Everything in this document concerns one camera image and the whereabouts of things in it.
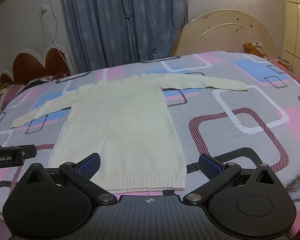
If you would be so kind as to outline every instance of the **cream headboard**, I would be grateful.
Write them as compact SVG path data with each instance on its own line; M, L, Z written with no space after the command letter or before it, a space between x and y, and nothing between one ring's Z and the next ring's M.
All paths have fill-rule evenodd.
M245 43L262 43L267 56L276 57L274 42L266 28L254 17L232 9L205 13L186 25L171 56L225 50L244 52Z

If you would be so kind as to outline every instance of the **electrical outlet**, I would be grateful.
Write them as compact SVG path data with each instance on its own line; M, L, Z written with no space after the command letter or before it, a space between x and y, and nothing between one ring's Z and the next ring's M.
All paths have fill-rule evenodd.
M40 13L41 15L45 14L48 10L48 6L47 5L42 5L40 6Z

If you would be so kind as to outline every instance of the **sweater sleeve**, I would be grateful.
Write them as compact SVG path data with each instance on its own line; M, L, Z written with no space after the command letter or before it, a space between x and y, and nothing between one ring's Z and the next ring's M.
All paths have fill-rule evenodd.
M216 88L225 90L247 91L246 84L231 79L206 77L202 75L191 74L148 74L151 83L160 86L161 89L188 89L188 88Z
M10 128L22 126L28 122L31 122L32 120L38 119L47 114L51 114L51 113L60 111L62 109L71 107L75 101L77 94L86 91L90 87L91 87L91 85L82 86L76 90L67 92L66 94L64 94L61 97L46 101L39 108L32 110L32 111L18 117L17 119L15 119Z

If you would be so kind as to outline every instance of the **ribbed hem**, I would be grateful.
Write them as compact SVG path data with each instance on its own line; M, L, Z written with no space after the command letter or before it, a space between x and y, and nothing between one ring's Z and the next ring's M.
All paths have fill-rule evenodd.
M91 181L114 194L138 191L183 191L186 183L186 169L184 172L162 175L156 172L124 176L111 173L98 177L97 174Z

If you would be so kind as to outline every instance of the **blue gripper pad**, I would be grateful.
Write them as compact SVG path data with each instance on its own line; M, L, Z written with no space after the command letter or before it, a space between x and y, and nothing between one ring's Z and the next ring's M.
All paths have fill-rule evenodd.
M77 172L87 179L91 179L93 175L100 169L100 155L96 154L85 163L78 166Z
M199 156L199 169L210 180L223 172L223 169L220 165L209 159L204 154Z

